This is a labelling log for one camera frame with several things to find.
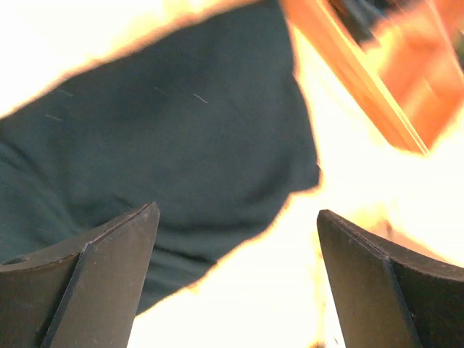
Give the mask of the wooden compartment tray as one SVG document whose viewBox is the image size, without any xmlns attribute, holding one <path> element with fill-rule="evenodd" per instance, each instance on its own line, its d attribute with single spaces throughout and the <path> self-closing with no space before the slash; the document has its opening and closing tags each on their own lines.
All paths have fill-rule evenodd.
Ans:
<svg viewBox="0 0 464 348">
<path fill-rule="evenodd" d="M 283 8 L 392 146 L 429 152 L 463 104 L 454 47 L 461 1 L 285 1 Z"/>
</svg>

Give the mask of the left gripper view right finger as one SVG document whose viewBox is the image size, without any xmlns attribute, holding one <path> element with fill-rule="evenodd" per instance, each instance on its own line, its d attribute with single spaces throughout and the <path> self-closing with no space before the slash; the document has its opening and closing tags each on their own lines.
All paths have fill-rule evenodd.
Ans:
<svg viewBox="0 0 464 348">
<path fill-rule="evenodd" d="M 462 347 L 463 269 L 330 210 L 320 246 L 346 347 Z"/>
</svg>

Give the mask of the black cloth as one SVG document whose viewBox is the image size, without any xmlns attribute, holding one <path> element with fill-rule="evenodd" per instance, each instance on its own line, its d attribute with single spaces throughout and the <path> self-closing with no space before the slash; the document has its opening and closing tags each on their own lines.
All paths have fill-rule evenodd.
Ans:
<svg viewBox="0 0 464 348">
<path fill-rule="evenodd" d="M 1 121 L 1 259 L 148 202 L 139 310 L 264 231 L 320 170 L 277 1 L 219 14 L 77 75 Z"/>
</svg>

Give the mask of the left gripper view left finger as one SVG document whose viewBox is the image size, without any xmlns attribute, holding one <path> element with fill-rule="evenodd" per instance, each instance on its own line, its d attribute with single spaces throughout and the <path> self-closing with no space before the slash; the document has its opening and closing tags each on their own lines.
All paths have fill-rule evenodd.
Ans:
<svg viewBox="0 0 464 348">
<path fill-rule="evenodd" d="M 2 347 L 126 347 L 160 211 L 145 204 L 1 264 Z"/>
</svg>

